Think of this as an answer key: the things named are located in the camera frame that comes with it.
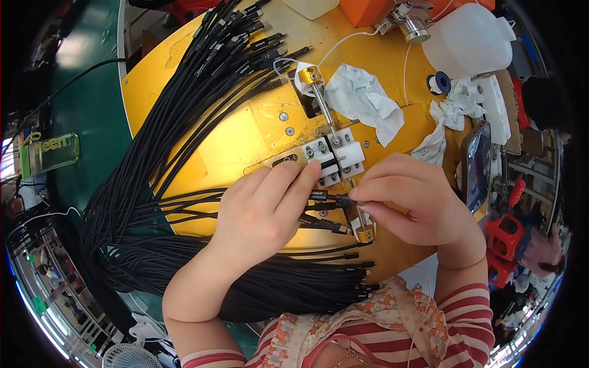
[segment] finger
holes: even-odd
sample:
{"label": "finger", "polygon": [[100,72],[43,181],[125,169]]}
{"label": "finger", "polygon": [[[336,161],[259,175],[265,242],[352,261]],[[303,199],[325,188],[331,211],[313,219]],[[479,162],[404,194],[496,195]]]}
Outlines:
{"label": "finger", "polygon": [[362,181],[350,192],[357,202],[392,201],[413,211],[427,210],[431,204],[432,185],[405,176],[388,176]]}
{"label": "finger", "polygon": [[268,173],[253,195],[253,200],[274,212],[286,190],[300,173],[300,165],[294,161],[278,164]]}
{"label": "finger", "polygon": [[296,222],[303,213],[305,206],[309,203],[309,195],[319,180],[320,172],[321,163],[318,160],[311,161],[288,188],[276,207],[276,214],[282,221]]}
{"label": "finger", "polygon": [[438,170],[440,170],[439,167],[435,165],[417,160],[410,155],[396,152],[371,167],[360,182],[399,175],[428,183],[436,183],[439,176]]}
{"label": "finger", "polygon": [[271,170],[272,169],[269,167],[262,166],[253,173],[241,177],[239,180],[235,182],[235,184],[233,184],[239,184],[239,186],[236,188],[236,192],[239,191],[240,193],[243,193],[248,197],[252,196],[260,187],[262,181],[264,181],[268,174],[270,174]]}
{"label": "finger", "polygon": [[367,202],[361,208],[373,217],[378,226],[383,226],[406,243],[414,244],[415,235],[421,233],[410,216],[389,208],[386,204]]}

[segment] green sign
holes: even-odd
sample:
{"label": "green sign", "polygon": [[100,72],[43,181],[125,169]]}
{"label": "green sign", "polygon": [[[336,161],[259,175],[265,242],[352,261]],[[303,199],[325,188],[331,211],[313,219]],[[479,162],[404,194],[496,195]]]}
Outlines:
{"label": "green sign", "polygon": [[47,304],[45,304],[45,302],[41,300],[40,296],[36,296],[33,298],[33,306],[39,314],[45,313],[45,311],[47,311]]}

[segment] right hand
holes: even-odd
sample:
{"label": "right hand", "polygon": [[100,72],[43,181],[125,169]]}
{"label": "right hand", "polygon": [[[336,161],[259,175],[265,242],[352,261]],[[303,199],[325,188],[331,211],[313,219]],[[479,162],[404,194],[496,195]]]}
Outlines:
{"label": "right hand", "polygon": [[[406,154],[393,153],[370,168],[350,198],[367,202],[361,208],[408,244],[456,244],[482,234],[442,168]],[[381,201],[392,201],[409,211],[389,208]]]}

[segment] orange box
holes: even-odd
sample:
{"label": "orange box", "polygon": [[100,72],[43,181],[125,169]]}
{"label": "orange box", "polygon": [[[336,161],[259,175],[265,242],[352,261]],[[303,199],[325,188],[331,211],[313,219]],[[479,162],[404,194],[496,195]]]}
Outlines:
{"label": "orange box", "polygon": [[[446,6],[451,0],[429,0],[434,9],[429,16],[438,21],[450,14],[454,9],[463,6],[467,2],[476,0],[453,0],[450,6]],[[478,3],[489,10],[495,9],[495,0],[478,0]],[[339,7],[346,14],[354,27],[367,27],[380,23],[388,13],[393,10],[396,2],[393,0],[340,0]]]}

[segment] phone screen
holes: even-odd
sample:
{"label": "phone screen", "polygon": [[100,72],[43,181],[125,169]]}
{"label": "phone screen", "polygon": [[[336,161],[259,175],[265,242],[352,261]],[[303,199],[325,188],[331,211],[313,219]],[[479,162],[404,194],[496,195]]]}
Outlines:
{"label": "phone screen", "polygon": [[474,213],[487,200],[491,170],[491,126],[486,125],[468,146],[466,206]]}

